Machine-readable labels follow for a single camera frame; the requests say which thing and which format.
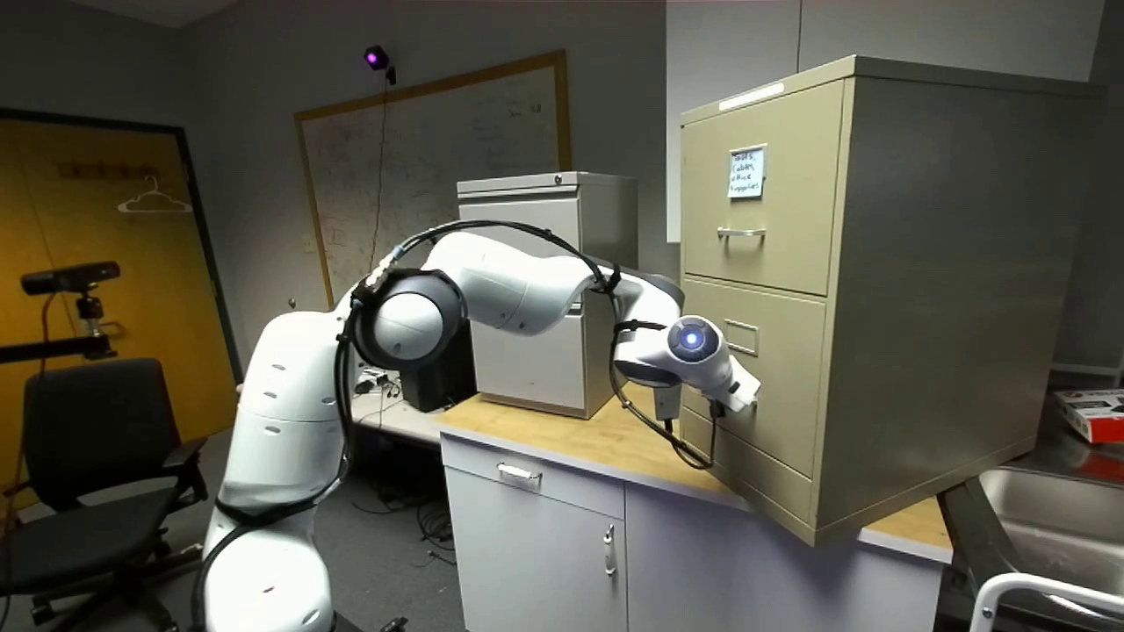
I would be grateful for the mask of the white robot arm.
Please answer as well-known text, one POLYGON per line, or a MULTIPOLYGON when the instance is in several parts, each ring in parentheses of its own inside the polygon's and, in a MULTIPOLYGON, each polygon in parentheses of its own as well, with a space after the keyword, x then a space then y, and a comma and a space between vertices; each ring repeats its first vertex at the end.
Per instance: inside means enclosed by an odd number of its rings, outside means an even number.
POLYGON ((520 250, 515 222, 444 222, 400 239, 349 293, 319 312, 273 317, 239 385, 229 455, 193 584, 193 632, 335 632, 339 606, 313 544, 319 500, 351 466, 351 397, 366 369, 416 369, 485 324, 537 335, 611 301, 609 362, 657 399, 664 433, 686 388, 709 415, 746 418, 760 380, 723 331, 686 308, 673 279, 627 271, 540 230, 520 250))

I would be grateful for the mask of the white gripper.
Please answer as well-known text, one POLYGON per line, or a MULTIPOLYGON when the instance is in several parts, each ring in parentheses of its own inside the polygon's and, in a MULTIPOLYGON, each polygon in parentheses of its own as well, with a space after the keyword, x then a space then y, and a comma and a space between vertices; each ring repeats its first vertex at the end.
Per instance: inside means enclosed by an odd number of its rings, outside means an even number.
POLYGON ((760 399, 760 380, 732 355, 719 325, 708 317, 629 324, 614 342, 614 369, 654 388, 660 421, 683 411, 686 385, 701 388, 718 418, 750 418, 760 399))

